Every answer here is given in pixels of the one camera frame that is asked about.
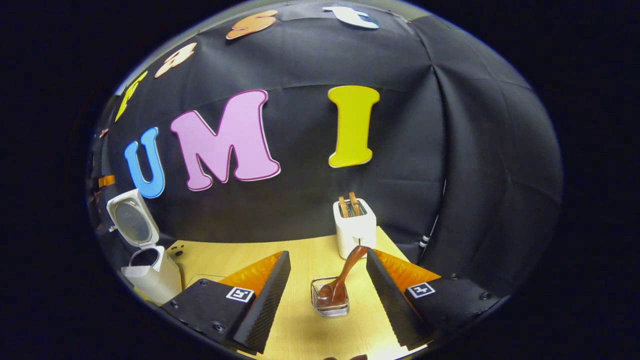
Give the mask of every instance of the open lid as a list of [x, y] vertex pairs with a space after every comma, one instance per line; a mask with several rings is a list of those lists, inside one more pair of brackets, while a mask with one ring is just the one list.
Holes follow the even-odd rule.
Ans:
[[135, 247], [153, 247], [159, 239], [156, 222], [138, 189], [121, 193], [107, 202], [107, 212], [124, 239]]

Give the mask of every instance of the wooden spoon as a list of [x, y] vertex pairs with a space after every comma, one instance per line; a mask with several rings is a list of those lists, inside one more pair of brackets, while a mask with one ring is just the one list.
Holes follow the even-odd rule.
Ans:
[[346, 294], [344, 292], [344, 280], [347, 278], [349, 270], [353, 268], [358, 260], [363, 257], [370, 247], [358, 245], [347, 257], [342, 267], [342, 272], [338, 278], [328, 284], [325, 284], [318, 292], [316, 304], [318, 307], [342, 305], [346, 302]]

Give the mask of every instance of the screw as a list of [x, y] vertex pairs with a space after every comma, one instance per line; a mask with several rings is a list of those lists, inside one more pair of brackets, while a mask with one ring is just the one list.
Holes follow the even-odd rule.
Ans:
[[212, 322], [211, 325], [213, 326], [213, 329], [217, 332], [219, 332], [220, 334], [222, 334], [223, 332], [227, 331], [227, 327], [225, 327], [224, 325], [222, 325], [219, 322]]

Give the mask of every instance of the spoon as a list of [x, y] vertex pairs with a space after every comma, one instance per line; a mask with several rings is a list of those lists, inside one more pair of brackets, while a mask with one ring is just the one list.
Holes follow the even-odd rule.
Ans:
[[344, 280], [347, 278], [347, 274], [349, 273], [349, 270], [353, 268], [353, 265], [355, 265], [369, 249], [371, 248], [362, 245], [358, 245], [353, 248], [347, 257], [347, 260], [344, 262], [344, 267], [342, 267], [340, 276], [338, 276], [336, 280], [325, 284], [318, 292], [316, 300], [316, 305], [318, 307], [336, 306], [345, 303], [346, 294], [344, 293]]

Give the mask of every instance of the wire basket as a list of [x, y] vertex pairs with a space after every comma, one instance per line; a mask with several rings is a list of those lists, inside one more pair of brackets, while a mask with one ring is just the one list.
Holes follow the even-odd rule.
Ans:
[[325, 285], [333, 280], [338, 278], [334, 277], [322, 277], [320, 279], [311, 280], [311, 305], [313, 305], [314, 309], [320, 316], [331, 317], [331, 316], [344, 316], [349, 313], [349, 293], [347, 292], [347, 286], [344, 286], [344, 294], [346, 297], [345, 303], [341, 305], [334, 306], [318, 306], [317, 298], [318, 292]]

